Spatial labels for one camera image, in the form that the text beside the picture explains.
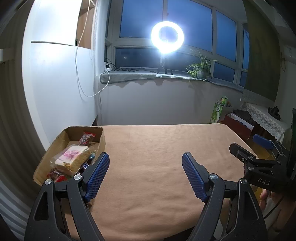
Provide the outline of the operator right hand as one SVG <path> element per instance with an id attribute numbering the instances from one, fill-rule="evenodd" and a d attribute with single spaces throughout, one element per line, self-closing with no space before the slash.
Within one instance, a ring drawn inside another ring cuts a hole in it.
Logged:
<path id="1" fill-rule="evenodd" d="M 295 209 L 295 201 L 283 198 L 282 194 L 262 189 L 259 206 L 265 218 L 265 224 L 270 238 L 277 236 L 284 229 Z"/>

